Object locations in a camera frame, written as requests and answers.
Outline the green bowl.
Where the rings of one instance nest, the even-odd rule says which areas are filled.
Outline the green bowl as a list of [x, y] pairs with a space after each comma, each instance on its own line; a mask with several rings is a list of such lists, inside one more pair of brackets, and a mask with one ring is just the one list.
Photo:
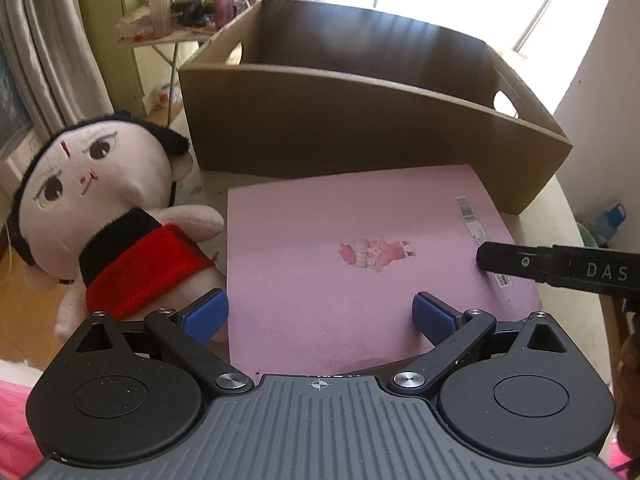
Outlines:
[[585, 247], [597, 248], [598, 243], [592, 236], [591, 232], [579, 222], [576, 223], [576, 226], [578, 227], [578, 232], [582, 238], [582, 244], [584, 244]]

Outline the blue water bottle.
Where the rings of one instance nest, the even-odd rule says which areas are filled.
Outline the blue water bottle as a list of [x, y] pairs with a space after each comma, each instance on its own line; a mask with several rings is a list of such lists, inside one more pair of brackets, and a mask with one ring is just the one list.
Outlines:
[[624, 205], [618, 203], [611, 209], [602, 211], [591, 221], [591, 234], [600, 246], [608, 244], [625, 222], [627, 213]]

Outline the purple plastic cup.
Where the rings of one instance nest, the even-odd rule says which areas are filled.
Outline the purple plastic cup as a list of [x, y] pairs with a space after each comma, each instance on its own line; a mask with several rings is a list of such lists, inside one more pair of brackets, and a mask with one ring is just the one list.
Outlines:
[[235, 18], [234, 0], [213, 0], [213, 5], [216, 29], [222, 29]]

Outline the pink transparent tumbler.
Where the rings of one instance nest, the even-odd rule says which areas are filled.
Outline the pink transparent tumbler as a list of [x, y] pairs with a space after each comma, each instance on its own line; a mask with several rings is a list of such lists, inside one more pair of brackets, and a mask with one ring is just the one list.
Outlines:
[[151, 23], [155, 38], [171, 34], [171, 0], [149, 0]]

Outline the folding side table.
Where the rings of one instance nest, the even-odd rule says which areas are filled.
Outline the folding side table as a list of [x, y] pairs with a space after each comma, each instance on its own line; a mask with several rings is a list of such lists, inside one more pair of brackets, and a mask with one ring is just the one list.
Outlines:
[[174, 104], [177, 98], [179, 66], [216, 32], [206, 16], [203, 26], [183, 26], [175, 18], [166, 36], [152, 29], [151, 12], [146, 6], [120, 18], [115, 29], [119, 42], [132, 50], [144, 110]]

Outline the dark glass teapot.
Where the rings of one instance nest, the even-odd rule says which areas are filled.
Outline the dark glass teapot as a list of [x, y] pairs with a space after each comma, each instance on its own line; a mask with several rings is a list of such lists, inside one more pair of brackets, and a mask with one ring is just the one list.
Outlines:
[[182, 26], [198, 26], [204, 15], [204, 0], [174, 0], [172, 15]]

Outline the pink notebook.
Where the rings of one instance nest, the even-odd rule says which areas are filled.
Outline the pink notebook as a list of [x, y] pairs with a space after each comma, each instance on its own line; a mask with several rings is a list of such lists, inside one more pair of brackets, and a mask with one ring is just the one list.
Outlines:
[[231, 363], [247, 375], [336, 375], [430, 348], [412, 300], [517, 321], [534, 283], [478, 270], [477, 247], [510, 233], [468, 166], [338, 174], [228, 195]]

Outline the brown cardboard box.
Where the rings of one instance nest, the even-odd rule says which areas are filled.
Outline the brown cardboard box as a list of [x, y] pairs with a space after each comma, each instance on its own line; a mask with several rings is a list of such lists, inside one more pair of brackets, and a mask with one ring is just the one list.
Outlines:
[[485, 41], [371, 9], [264, 0], [179, 70], [198, 164], [295, 179], [468, 165], [522, 212], [572, 144]]

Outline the plush doll with red scarf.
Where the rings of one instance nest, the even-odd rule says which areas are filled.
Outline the plush doll with red scarf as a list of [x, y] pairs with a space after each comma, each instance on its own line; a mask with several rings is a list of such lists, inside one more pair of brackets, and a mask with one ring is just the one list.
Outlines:
[[83, 120], [43, 145], [9, 220], [26, 283], [67, 287], [55, 336], [70, 338], [99, 311], [139, 321], [226, 286], [200, 247], [224, 218], [211, 206], [175, 202], [192, 167], [188, 138], [126, 112]]

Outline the beige curtain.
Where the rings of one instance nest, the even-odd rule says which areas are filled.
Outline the beige curtain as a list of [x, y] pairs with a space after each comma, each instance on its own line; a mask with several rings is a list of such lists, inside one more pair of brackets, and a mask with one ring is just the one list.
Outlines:
[[40, 136], [113, 111], [78, 0], [1, 0], [1, 47]]

